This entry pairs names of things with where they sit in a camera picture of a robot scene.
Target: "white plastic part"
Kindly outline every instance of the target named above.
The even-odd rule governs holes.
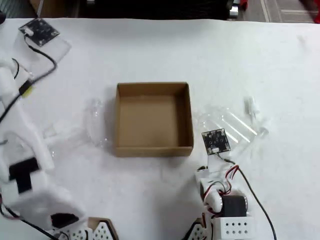
[[[193,226],[193,229],[187,240],[202,240],[206,236],[205,228],[200,223]]]
[[[5,108],[18,94],[18,88],[15,84],[10,65],[11,64],[9,60],[5,61],[0,58],[0,89],[4,88],[1,90],[2,95],[0,96],[0,100]],[[4,137],[1,137],[2,140],[8,140],[10,136],[16,136],[16,138],[10,138],[11,146],[16,144],[17,147],[21,148],[21,142],[24,142],[26,146],[32,148],[34,156],[36,157],[41,169],[50,170],[54,168],[54,162],[51,158],[48,147],[38,129],[35,127],[29,116],[24,112],[21,100],[18,100],[13,105],[10,112],[1,122],[0,127],[1,130],[4,130]],[[2,145],[0,151],[0,180],[3,182],[8,182],[9,180],[8,169],[10,165],[17,163],[16,159],[11,159],[9,156],[5,156],[3,154],[3,149],[6,148],[6,145],[8,144]]]
[[[87,239],[86,228],[83,225],[79,225],[78,227],[72,228],[70,230],[69,240],[86,240],[86,239]]]
[[[34,35],[34,31],[32,31],[30,28],[27,28],[27,27],[24,29],[24,32],[30,37]]]
[[[55,185],[44,171],[32,172],[30,179],[32,189],[22,194],[18,193],[15,180],[1,185],[2,200],[7,207],[44,230],[54,228],[51,215],[56,213],[77,216],[79,221],[75,225],[86,220],[84,208],[73,199],[69,191]]]
[[[100,222],[93,232],[93,240],[114,240],[105,222]]]
[[[215,240],[246,240],[254,238],[254,219],[244,217],[218,217],[213,219]]]
[[[209,204],[215,213],[221,212],[223,205],[222,198],[216,189],[210,189],[204,201]]]

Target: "white tabletop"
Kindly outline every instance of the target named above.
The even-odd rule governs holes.
[[[81,113],[92,98],[110,107],[119,82],[186,81],[193,112],[212,104],[243,113],[244,97],[255,96],[272,119],[271,131],[242,169],[278,239],[320,238],[319,25],[48,21],[72,49],[24,101],[40,129]],[[10,49],[25,22],[7,19],[0,27],[0,46]],[[202,211],[194,171],[207,159],[196,136],[187,158],[116,158],[83,145],[57,159],[52,175],[85,205],[89,216],[110,218],[121,240],[179,240]],[[256,239],[271,240],[266,218],[256,203],[254,208]],[[22,234],[17,228],[26,229],[23,239],[43,238],[22,223],[0,218],[1,239],[17,239]]]

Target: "black circuit board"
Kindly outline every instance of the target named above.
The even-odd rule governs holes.
[[[224,128],[201,133],[208,155],[230,151],[229,141]]]
[[[33,19],[19,28],[23,34],[26,33],[26,29],[33,31],[33,35],[28,36],[28,38],[39,47],[42,47],[60,34],[60,32],[58,32],[42,18]]]

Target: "black plastic piece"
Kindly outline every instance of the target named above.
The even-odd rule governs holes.
[[[51,215],[52,226],[61,229],[79,221],[79,218],[71,213],[56,213]]]
[[[35,157],[18,162],[9,167],[9,181],[16,180],[19,194],[32,189],[30,173],[39,170]]]
[[[20,95],[23,95],[30,87],[32,86],[32,83],[27,80],[22,84],[22,86],[19,88]]]
[[[223,195],[221,217],[246,217],[246,200],[243,196]]]

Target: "cardboard box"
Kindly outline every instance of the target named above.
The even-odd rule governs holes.
[[[119,83],[115,104],[118,157],[191,154],[194,135],[186,82]]]

